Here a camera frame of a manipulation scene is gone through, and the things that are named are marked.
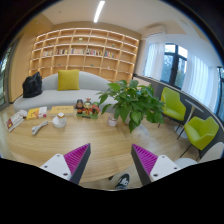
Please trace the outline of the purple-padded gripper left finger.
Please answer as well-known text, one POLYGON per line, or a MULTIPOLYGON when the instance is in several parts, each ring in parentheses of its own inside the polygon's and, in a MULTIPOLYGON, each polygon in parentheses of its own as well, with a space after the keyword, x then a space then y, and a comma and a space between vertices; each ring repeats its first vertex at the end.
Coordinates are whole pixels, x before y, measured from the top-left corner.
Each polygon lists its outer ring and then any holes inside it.
POLYGON ((41 166, 41 169, 78 184, 90 154, 90 144, 85 144, 65 155, 55 154, 41 166))

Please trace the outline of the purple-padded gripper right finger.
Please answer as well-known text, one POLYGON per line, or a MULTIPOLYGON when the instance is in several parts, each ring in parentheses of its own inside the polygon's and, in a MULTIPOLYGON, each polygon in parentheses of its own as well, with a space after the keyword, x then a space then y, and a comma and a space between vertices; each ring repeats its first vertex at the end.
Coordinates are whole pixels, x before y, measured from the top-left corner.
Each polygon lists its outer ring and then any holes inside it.
POLYGON ((143 186, 179 170, 166 155, 157 156, 136 144, 132 145, 131 155, 143 186))

